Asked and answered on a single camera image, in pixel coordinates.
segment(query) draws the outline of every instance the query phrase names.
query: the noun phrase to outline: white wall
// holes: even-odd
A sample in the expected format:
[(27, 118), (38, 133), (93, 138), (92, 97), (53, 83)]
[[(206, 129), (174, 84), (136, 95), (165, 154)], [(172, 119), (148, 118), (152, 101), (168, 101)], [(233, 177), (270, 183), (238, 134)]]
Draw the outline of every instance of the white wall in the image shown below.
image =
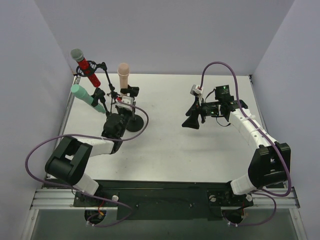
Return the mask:
[[(20, 239), (36, 187), (24, 167), (38, 143), (58, 133), (72, 72), (33, 0), (2, 1), (0, 8), (0, 233)], [(31, 159), (45, 176), (52, 144)]]
[[(294, 0), (35, 0), (63, 55), (110, 72), (201, 74), (212, 61), (252, 74)], [(223, 66), (208, 73), (229, 74)]]
[(319, 9), (319, 0), (295, 0), (253, 74), (268, 131), (291, 147), (291, 176), (311, 240), (320, 235)]

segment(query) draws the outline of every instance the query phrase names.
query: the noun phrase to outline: wall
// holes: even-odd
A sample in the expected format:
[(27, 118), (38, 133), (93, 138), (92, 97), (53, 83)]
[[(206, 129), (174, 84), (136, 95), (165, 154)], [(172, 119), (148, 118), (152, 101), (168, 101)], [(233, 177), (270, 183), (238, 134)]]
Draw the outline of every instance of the wall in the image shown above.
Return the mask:
[(253, 74), (268, 131), (292, 149), (291, 176), (308, 238), (319, 239), (320, 1), (295, 0)]
[[(252, 74), (294, 0), (35, 0), (64, 57), (80, 48), (111, 73)], [(230, 74), (223, 66), (208, 73)]]
[[(0, 32), (0, 232), (16, 240), (40, 186), (27, 175), (25, 157), (58, 133), (73, 75), (33, 0), (2, 1)], [(36, 176), (45, 176), (53, 147), (31, 159)]]

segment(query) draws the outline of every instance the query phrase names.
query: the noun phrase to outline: white table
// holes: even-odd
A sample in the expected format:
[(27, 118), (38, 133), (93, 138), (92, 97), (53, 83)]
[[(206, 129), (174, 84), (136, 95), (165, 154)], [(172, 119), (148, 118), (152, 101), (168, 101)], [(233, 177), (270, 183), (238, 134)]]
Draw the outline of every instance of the white table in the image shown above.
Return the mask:
[[(120, 92), (118, 75), (109, 76)], [(97, 77), (101, 89), (109, 92), (104, 73), (98, 73)], [(240, 99), (261, 124), (249, 78), (238, 76), (237, 79)], [(200, 75), (131, 74), (129, 84), (140, 87), (136, 105), (148, 113), (149, 125), (141, 136), (124, 142), (117, 153), (91, 157), (85, 172), (96, 180), (212, 183), (226, 183), (245, 174), (253, 151), (233, 126), (219, 126), (215, 118), (207, 117), (205, 124), (199, 121), (199, 130), (181, 127), (187, 119), (186, 111), (194, 102), (190, 89), (200, 81)], [(87, 78), (81, 78), (79, 84), (93, 94), (94, 87)], [(204, 95), (226, 84), (235, 95), (231, 76), (207, 75)], [(212, 101), (215, 101), (214, 94), (207, 100)], [(110, 98), (107, 105), (110, 109)], [(136, 113), (146, 119), (142, 112)], [(224, 118), (218, 120), (226, 124)], [(105, 121), (104, 114), (75, 98), (64, 133), (100, 136)], [(134, 135), (126, 131), (123, 138)]]

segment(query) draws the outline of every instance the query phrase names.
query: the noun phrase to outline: teal marker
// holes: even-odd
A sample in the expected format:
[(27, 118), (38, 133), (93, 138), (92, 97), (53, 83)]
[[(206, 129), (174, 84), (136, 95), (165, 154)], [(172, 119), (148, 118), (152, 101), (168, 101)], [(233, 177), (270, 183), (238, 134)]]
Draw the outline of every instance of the teal marker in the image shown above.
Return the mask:
[[(80, 85), (78, 84), (75, 84), (71, 87), (71, 93), (73, 93), (73, 95), (84, 101), (85, 103), (87, 103), (88, 105), (91, 106), (92, 102), (94, 101), (93, 97), (90, 96), (87, 91)], [(97, 106), (93, 107), (95, 110), (97, 110), (99, 113), (102, 113), (102, 114), (105, 114), (106, 113), (106, 110), (104, 109), (104, 107), (102, 105), (100, 105), (98, 103)]]

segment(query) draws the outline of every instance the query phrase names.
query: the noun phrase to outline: beige cylinder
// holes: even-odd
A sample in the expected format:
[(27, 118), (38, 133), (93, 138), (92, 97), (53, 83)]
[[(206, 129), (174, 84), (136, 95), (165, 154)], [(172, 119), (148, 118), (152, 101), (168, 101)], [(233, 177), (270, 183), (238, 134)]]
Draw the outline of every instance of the beige cylinder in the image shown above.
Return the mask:
[(128, 77), (130, 74), (129, 65), (125, 62), (120, 63), (118, 66), (118, 75), (120, 81), (120, 89), (127, 89), (128, 88)]

